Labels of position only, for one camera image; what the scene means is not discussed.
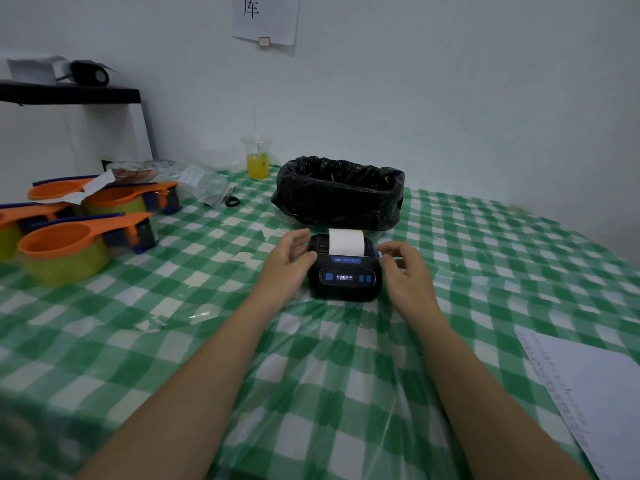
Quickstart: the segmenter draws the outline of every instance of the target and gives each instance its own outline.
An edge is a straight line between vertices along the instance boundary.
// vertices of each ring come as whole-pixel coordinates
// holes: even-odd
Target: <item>shelf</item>
[[[76,84],[44,86],[0,80],[0,101],[20,105],[140,104],[140,91],[128,88],[91,88]]]

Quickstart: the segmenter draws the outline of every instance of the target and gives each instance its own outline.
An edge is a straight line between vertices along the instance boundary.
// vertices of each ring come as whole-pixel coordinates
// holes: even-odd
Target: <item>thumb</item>
[[[313,263],[316,262],[316,259],[318,259],[318,254],[315,251],[309,251],[296,259],[293,266],[295,266],[300,273],[305,274]]]
[[[396,260],[389,254],[382,255],[382,268],[385,270],[387,279],[394,279],[396,276],[402,274],[396,265]]]

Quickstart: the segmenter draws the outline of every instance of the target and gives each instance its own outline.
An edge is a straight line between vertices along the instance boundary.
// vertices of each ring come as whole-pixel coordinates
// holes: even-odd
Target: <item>blue printer label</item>
[[[362,262],[362,258],[349,258],[345,256],[331,256],[333,262],[341,262],[347,264],[360,264]]]

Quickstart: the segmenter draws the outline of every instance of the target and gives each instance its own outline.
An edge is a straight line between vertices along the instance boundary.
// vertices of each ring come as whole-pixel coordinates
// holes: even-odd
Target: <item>person's right arm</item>
[[[428,371],[474,478],[588,480],[584,469],[502,388],[449,326],[420,252],[406,242],[386,242],[378,249],[389,297],[422,342]]]

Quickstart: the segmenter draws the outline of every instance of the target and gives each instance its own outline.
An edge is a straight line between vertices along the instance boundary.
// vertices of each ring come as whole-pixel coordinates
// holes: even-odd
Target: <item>person's left hand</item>
[[[307,252],[309,229],[284,234],[262,266],[250,298],[276,314],[299,290],[309,268],[316,262],[315,251]]]

